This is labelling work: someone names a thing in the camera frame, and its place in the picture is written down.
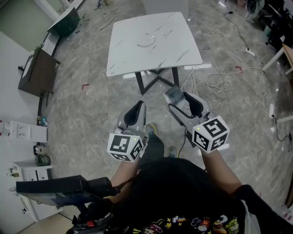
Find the wire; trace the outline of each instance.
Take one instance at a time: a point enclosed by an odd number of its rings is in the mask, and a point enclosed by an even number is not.
[[[276,135],[277,135],[277,139],[278,139],[278,141],[284,141],[286,138],[289,138],[289,147],[288,147],[288,152],[290,152],[291,151],[291,149],[292,149],[292,135],[291,135],[291,131],[292,131],[292,129],[293,129],[293,127],[291,127],[291,129],[290,129],[290,131],[289,131],[289,134],[288,135],[286,135],[286,136],[284,136],[283,137],[283,139],[282,140],[280,140],[279,139],[279,136],[278,136],[278,128],[277,128],[277,118],[274,116],[274,115],[272,115],[272,117],[274,118],[274,122],[275,122],[275,126],[276,126]]]
[[[246,70],[248,70],[248,69],[262,69],[262,68],[258,68],[258,67],[249,67],[249,68],[246,68],[246,69],[244,69],[244,70],[242,70],[242,71],[239,71],[239,72],[230,72],[230,73],[212,73],[212,74],[209,74],[209,75],[207,75],[207,76],[205,77],[205,81],[201,81],[201,82],[197,83],[197,84],[194,86],[194,89],[193,89],[193,92],[192,92],[192,93],[194,93],[195,88],[196,88],[199,84],[201,84],[201,83],[204,83],[204,84],[206,84],[207,86],[209,86],[209,87],[211,87],[211,88],[216,88],[216,89],[218,89],[218,90],[220,90],[220,91],[224,91],[224,92],[229,91],[229,90],[231,90],[231,89],[233,88],[233,86],[232,86],[232,84],[231,84],[230,81],[224,80],[224,81],[220,82],[219,84],[211,85],[211,84],[209,84],[209,83],[207,82],[207,78],[208,78],[209,76],[211,76],[211,75],[230,75],[230,74],[239,74],[239,73],[244,72],[244,71],[246,71]],[[184,91],[185,91],[185,85],[186,85],[186,82],[187,82],[188,78],[193,74],[193,72],[194,72],[194,69],[192,69],[192,72],[187,76],[185,82],[183,83],[183,85],[182,85],[182,87],[181,87],[181,89],[184,87]],[[223,83],[228,83],[228,84],[230,85],[230,88],[229,88],[229,89],[220,89],[218,86],[221,85],[221,84],[223,84]]]
[[[225,17],[229,22],[233,23],[231,20],[229,20],[229,19],[226,17],[227,14],[233,14],[233,11],[229,11],[229,12],[225,13],[225,15],[224,15],[224,17]],[[243,38],[243,37],[241,36],[241,34],[240,34],[240,30],[239,30],[238,26],[237,26],[235,23],[233,23],[233,24],[237,27],[237,29],[238,29],[238,33],[239,33],[239,36],[240,36],[241,39],[244,41],[244,43],[245,43],[247,49],[249,50],[249,47],[248,47],[246,41],[244,40],[244,38]]]
[[[66,217],[65,215],[63,215],[63,214],[61,214],[61,213],[58,213],[58,214],[59,214],[59,215],[62,215],[63,217],[65,217],[65,218],[67,218],[67,219],[69,219],[70,221],[72,221],[72,219]]]
[[[111,20],[111,22],[110,22],[109,24],[107,24],[106,26],[100,28],[100,30],[102,30],[102,29],[104,29],[105,27],[107,27],[108,25],[110,25],[110,24],[113,22],[113,20],[114,20],[115,18],[116,18],[116,16],[114,16],[114,18]]]
[[[240,4],[240,2],[241,1],[238,1],[238,3],[237,3],[237,5],[236,5],[236,8],[235,8],[235,10],[231,13],[231,14],[233,14],[236,10],[237,10],[237,8],[238,8],[238,6],[239,6],[239,4]]]
[[[185,82],[183,83],[183,85],[182,85],[182,87],[181,87],[181,89],[184,88],[184,92],[186,92],[186,90],[185,90],[186,83],[187,83],[188,79],[190,78],[190,76],[192,76],[192,80],[193,80],[193,91],[192,91],[192,93],[194,93],[195,80],[194,80],[194,77],[193,77],[193,72],[195,72],[194,69],[195,69],[196,67],[198,67],[198,68],[200,69],[200,70],[196,70],[196,71],[204,71],[204,70],[201,70],[201,68],[200,68],[199,66],[193,66],[193,67],[192,67],[192,72],[187,76]]]
[[[86,14],[84,13],[84,14],[82,15],[82,17],[79,18],[79,20],[82,20],[82,21],[90,21],[90,19],[85,20],[85,19],[84,19],[85,16],[86,16]]]
[[[185,133],[184,133],[184,142],[183,142],[183,144],[182,144],[182,146],[181,146],[181,149],[179,150],[178,158],[179,158],[179,155],[180,155],[181,150],[183,149],[183,146],[185,145],[185,141],[186,141],[186,136],[185,136],[185,134],[186,134],[186,132],[187,132],[187,130],[185,129]]]

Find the white table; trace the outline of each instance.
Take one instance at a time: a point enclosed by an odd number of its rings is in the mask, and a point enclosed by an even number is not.
[[[136,41],[149,33],[155,42],[139,46]],[[201,55],[181,12],[135,17],[114,23],[107,65],[107,76],[133,73],[143,95],[158,80],[179,86],[179,66],[198,65]],[[172,68],[174,84],[160,77],[164,68]],[[158,76],[144,87],[141,71]]]

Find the black t-shirt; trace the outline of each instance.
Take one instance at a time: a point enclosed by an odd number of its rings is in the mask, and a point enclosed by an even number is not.
[[[231,196],[191,162],[164,158],[136,176],[128,196],[115,205],[111,226],[130,234],[241,234],[242,200],[256,215],[261,233],[277,233],[277,215],[249,185]]]

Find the white box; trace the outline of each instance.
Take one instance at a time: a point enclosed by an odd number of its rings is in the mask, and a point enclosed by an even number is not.
[[[210,153],[224,145],[230,129],[221,116],[217,116],[193,127],[192,142]]]
[[[107,152],[116,160],[134,162],[142,149],[140,136],[110,133]]]

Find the shoe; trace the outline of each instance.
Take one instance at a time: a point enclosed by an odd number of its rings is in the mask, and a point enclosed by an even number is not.
[[[148,136],[151,136],[152,134],[157,134],[157,128],[154,124],[148,124],[146,125],[146,133]]]
[[[178,158],[178,149],[177,147],[175,146],[170,146],[168,149],[167,149],[167,157],[170,157],[170,158]]]

